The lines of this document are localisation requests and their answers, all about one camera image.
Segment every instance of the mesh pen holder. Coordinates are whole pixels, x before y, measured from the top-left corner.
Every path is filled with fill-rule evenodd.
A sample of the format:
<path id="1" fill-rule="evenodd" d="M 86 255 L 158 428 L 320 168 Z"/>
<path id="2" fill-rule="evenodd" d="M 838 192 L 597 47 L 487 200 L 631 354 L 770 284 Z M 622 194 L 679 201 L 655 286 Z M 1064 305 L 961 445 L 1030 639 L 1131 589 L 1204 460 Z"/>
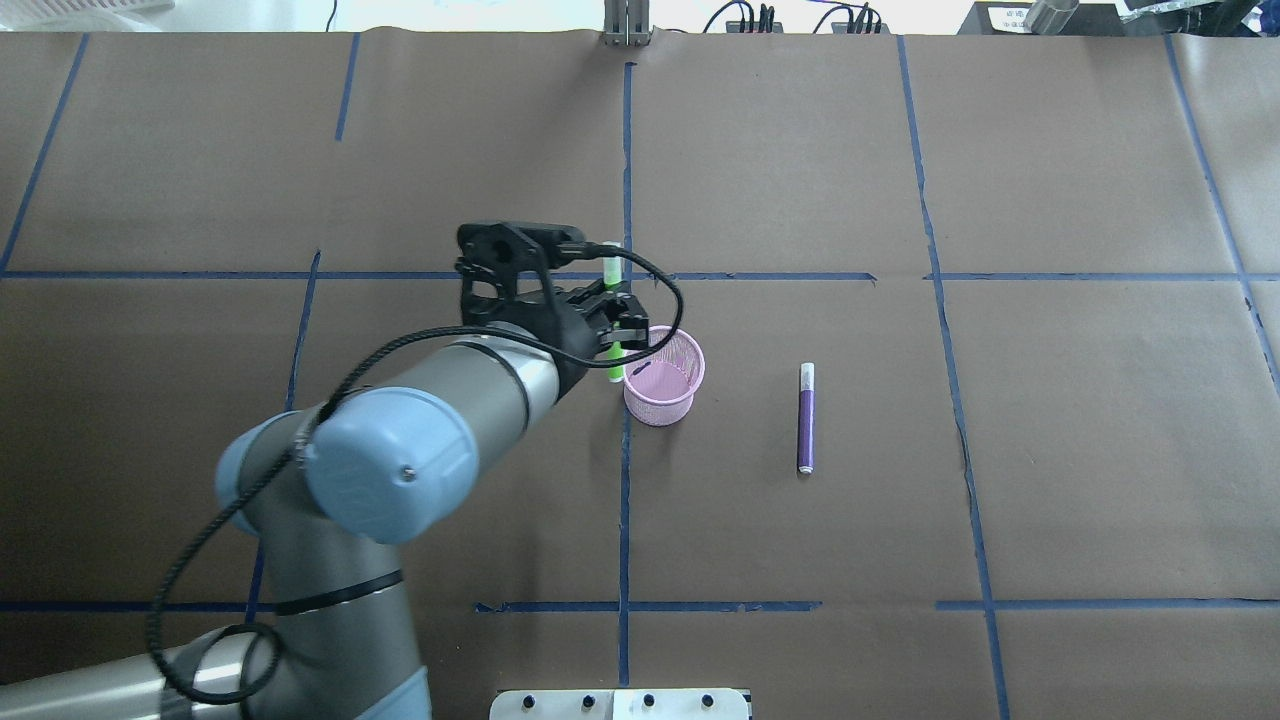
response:
<path id="1" fill-rule="evenodd" d="M 649 328 L 649 342 L 667 336 L 668 325 Z M 685 331 L 676 331 L 657 355 L 623 365 L 622 397 L 627 410 L 646 425 L 669 425 L 694 406 L 694 395 L 703 384 L 703 348 Z"/>

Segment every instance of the white bracket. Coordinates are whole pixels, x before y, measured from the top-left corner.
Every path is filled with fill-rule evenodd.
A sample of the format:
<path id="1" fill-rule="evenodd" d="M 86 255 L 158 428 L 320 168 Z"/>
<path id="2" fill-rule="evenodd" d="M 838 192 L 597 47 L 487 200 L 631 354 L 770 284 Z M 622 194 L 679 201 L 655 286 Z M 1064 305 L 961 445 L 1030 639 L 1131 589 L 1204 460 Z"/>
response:
<path id="1" fill-rule="evenodd" d="M 649 45 L 649 0 L 604 0 L 605 45 Z"/>
<path id="2" fill-rule="evenodd" d="M 750 697 L 731 688 L 507 691 L 489 720 L 751 720 Z"/>

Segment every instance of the green marker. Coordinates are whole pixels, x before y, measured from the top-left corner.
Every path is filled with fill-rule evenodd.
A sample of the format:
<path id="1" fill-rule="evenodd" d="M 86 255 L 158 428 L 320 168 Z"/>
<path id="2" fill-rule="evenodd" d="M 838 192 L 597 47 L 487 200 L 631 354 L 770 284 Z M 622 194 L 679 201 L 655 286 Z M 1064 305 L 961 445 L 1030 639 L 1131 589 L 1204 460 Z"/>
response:
<path id="1" fill-rule="evenodd" d="M 612 245 L 613 247 L 622 247 L 621 242 L 605 242 L 604 245 Z M 604 288 L 613 290 L 622 284 L 622 258 L 605 258 L 604 259 Z M 609 352 L 605 355 L 609 360 L 617 360 L 618 357 L 626 356 L 622 352 L 622 345 L 614 342 L 609 346 Z M 622 366 L 609 368 L 609 382 L 621 383 L 622 382 Z"/>

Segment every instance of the blue cap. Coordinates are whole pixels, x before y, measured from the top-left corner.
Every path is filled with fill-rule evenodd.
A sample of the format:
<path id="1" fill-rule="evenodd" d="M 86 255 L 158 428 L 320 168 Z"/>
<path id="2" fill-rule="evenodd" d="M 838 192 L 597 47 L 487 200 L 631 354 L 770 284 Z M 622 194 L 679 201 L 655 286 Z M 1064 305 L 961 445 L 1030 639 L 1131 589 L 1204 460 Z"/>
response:
<path id="1" fill-rule="evenodd" d="M 292 414 L 293 413 L 280 413 L 275 418 L 261 423 L 252 430 L 233 439 L 232 443 L 227 446 L 227 450 L 223 451 L 223 456 L 218 459 L 218 469 L 214 470 L 214 493 L 218 495 L 219 507 L 225 510 L 227 506 L 234 502 L 239 496 L 239 475 L 241 470 L 244 468 L 244 456 L 248 455 L 248 448 L 253 446 L 253 441 L 257 439 L 257 436 L 262 434 L 262 430 L 265 430 L 271 423 Z M 248 518 L 244 516 L 243 511 L 232 515 L 232 524 L 251 536 L 257 536 L 257 529 L 250 524 Z"/>
<path id="2" fill-rule="evenodd" d="M 466 500 L 480 473 L 475 436 L 439 397 L 383 387 L 343 402 L 306 450 L 307 487 L 347 530 L 396 544 Z"/>

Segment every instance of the purple pen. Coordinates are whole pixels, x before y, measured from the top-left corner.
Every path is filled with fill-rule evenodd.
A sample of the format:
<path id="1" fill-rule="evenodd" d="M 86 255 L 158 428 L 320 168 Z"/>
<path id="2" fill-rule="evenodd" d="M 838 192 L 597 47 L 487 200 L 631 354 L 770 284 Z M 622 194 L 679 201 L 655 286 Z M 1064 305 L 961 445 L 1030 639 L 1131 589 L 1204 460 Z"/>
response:
<path id="1" fill-rule="evenodd" d="M 813 363 L 800 364 L 800 421 L 796 437 L 796 469 L 813 474 Z"/>

